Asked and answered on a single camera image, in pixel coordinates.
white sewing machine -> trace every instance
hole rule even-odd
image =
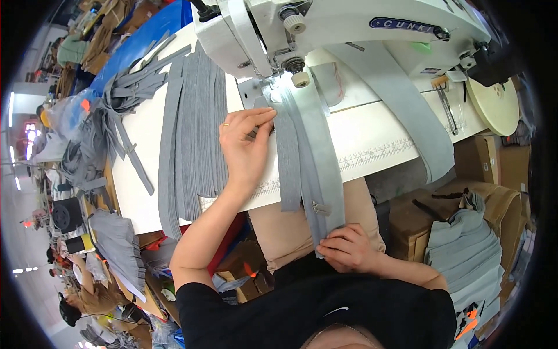
[[[310,80],[306,55],[323,46],[382,40],[412,79],[473,67],[490,34],[464,0],[191,1],[205,52],[236,78],[289,71],[297,87]]]

necklace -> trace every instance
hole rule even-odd
[[[332,323],[331,325],[327,326],[326,328],[324,328],[324,329],[321,330],[320,332],[316,333],[316,335],[314,335],[314,336],[312,337],[312,339],[310,340],[310,342],[308,342],[308,344],[307,344],[304,348],[305,348],[305,349],[308,348],[308,346],[310,345],[310,343],[312,343],[320,334],[322,334],[322,333],[323,333],[324,331],[326,331],[328,328],[330,328],[331,326],[336,325],[336,324],[337,324],[337,325],[341,325],[341,326],[343,326],[343,327],[350,328],[350,329],[352,329],[353,331],[359,333],[361,336],[363,336],[364,338],[366,338],[366,340],[368,341],[368,343],[370,343],[370,345],[372,346],[372,348],[378,349],[378,347],[377,347],[374,343],[372,343],[372,341],[369,340],[368,337],[367,337],[364,333],[362,333],[361,331],[357,330],[356,328],[354,328],[354,327],[352,327],[352,326],[345,325],[345,324],[338,323],[338,322]]]

green shirt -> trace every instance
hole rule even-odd
[[[68,35],[58,47],[56,60],[61,66],[65,66],[68,62],[81,63],[89,41],[79,40],[79,33]]]

beige pants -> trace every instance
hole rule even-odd
[[[346,223],[360,223],[370,242],[385,252],[386,244],[378,230],[378,219],[364,177],[343,183]],[[303,207],[297,212],[281,212],[281,203],[248,211],[252,226],[267,260],[267,270],[274,272],[293,260],[309,254],[314,246]]]

yellow hat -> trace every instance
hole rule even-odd
[[[43,111],[41,112],[41,122],[42,122],[43,125],[45,125],[45,127],[50,128],[49,118],[48,118],[48,116],[46,115],[46,110],[43,110]]]

